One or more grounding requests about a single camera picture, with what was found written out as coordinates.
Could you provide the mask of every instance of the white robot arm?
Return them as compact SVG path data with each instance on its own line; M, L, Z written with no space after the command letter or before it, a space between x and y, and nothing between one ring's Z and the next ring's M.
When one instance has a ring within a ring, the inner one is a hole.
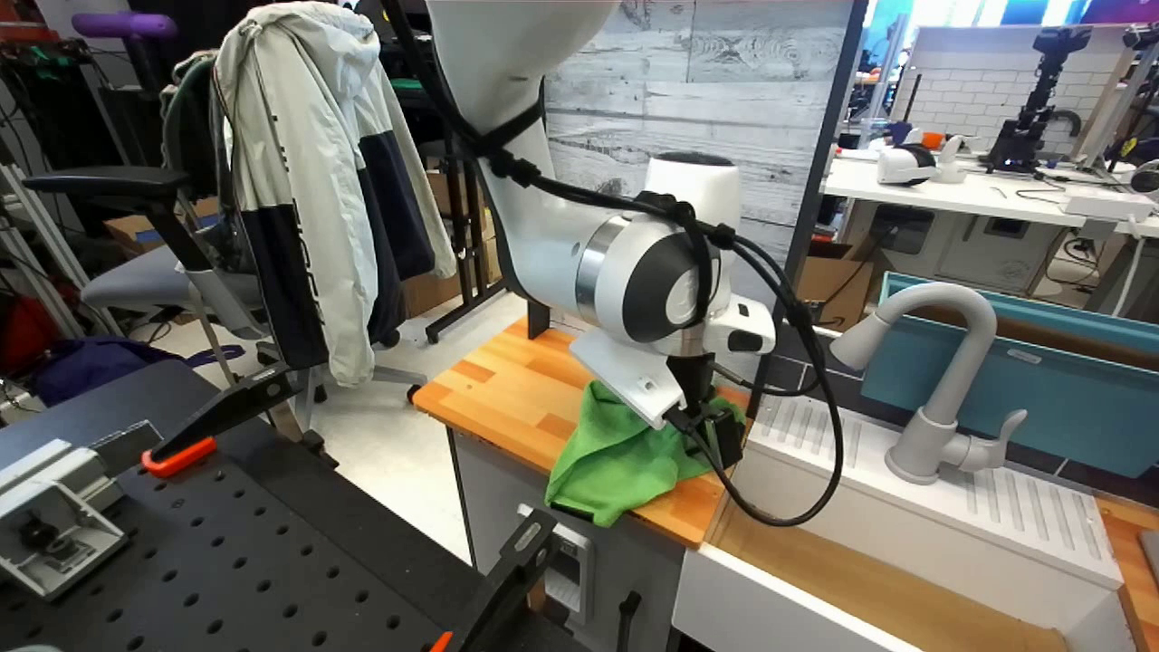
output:
M426 0L426 12L461 117L473 135L494 135L541 106L542 75L606 25L615 0ZM554 176L542 118L502 150ZM599 326L576 342L576 357L648 422L658 426L669 410L689 404L689 384L681 391L669 357L773 350L767 309L734 298L722 259L709 309L697 321L697 259L681 227L633 209L554 198L494 171L484 185L526 293ZM653 158L644 185L691 203L698 221L732 227L740 221L740 171L727 158Z

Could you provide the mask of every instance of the wall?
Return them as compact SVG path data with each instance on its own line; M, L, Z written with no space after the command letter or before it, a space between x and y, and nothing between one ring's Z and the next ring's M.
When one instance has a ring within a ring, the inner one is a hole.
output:
M557 175L638 192L658 153L743 165L743 230L787 256L852 0L622 0L548 80ZM749 298L752 276L732 265Z
M1002 118L1018 117L1038 80L1038 30L921 30L910 65L921 90L910 122L965 135L976 153L988 153ZM1050 106L1091 118L1124 47L1124 30L1101 30L1077 51L1050 93Z

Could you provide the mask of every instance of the white lab coat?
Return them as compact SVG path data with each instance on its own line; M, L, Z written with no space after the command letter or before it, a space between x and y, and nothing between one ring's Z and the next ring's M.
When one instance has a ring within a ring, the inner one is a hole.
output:
M295 207L326 362L333 379L350 386L373 373L365 321L385 288L359 185L362 137L394 137L436 273L455 273L432 185L379 70L379 40L362 16L333 5L258 6L223 37L219 87L231 127L237 203L244 212Z

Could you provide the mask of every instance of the floor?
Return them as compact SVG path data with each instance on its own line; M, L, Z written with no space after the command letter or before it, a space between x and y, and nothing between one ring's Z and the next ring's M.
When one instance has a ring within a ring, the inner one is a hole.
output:
M495 338L508 321L523 319L526 304L501 293L447 329L440 344L426 344L423 326L443 311L449 311L449 304L408 319L401 326L401 344L379 350L379 367L436 375L470 346ZM207 346L207 332L199 321L180 321L162 329L155 346L191 355ZM252 350L231 362L231 373L245 375L252 369ZM223 386L223 373L219 367L199 367L199 373ZM373 379L354 391L330 391L312 426L326 437L326 454L336 461L336 471L348 483L401 513L455 558L470 561L447 432L440 421L417 413L407 402L407 391L408 384L391 379Z

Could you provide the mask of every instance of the green cloth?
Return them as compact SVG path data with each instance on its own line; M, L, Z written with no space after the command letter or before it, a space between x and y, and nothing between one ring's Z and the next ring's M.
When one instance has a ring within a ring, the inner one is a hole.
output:
M743 421L740 410L722 397L709 402L709 413ZM708 461L685 450L689 441L676 426L653 432L594 379L583 391L580 422L549 468L548 503L589 513L594 524L607 527L622 511L708 471Z

